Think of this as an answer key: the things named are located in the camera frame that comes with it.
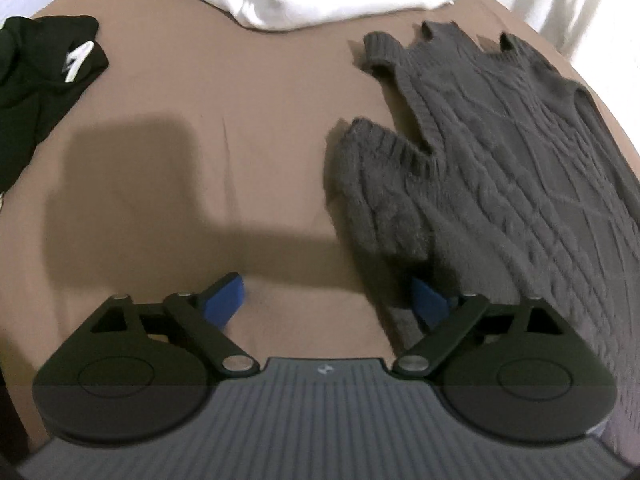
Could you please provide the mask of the dark grey knitted sweater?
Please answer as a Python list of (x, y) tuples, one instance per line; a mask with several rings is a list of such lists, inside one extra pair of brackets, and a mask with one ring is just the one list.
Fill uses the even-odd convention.
[(454, 23), (363, 67), (408, 113), (355, 119), (329, 163), (338, 221), (396, 351), (426, 333), (410, 294), (547, 300), (614, 375), (605, 442), (639, 458), (639, 181), (587, 89), (510, 34), (481, 49)]

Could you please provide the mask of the brown table cloth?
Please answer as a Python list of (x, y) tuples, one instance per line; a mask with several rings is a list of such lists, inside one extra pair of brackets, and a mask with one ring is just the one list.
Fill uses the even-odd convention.
[(100, 24), (108, 69), (3, 201), (1, 366), (33, 448), (47, 431), (32, 378), (107, 297), (155, 302), (230, 271), (246, 300), (229, 336), (257, 359), (393, 359), (334, 228), (326, 152), (356, 117), (414, 136), (399, 96), (361, 68), (374, 30), (403, 44), (424, 20), (483, 48), (528, 41), (574, 68), (495, 0), (262, 34), (200, 0), (56, 0)]

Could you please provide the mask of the black garment with white print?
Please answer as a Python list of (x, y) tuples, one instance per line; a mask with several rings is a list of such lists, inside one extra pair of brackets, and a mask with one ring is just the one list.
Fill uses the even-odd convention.
[(1, 27), (1, 191), (108, 67), (89, 15), (7, 18)]

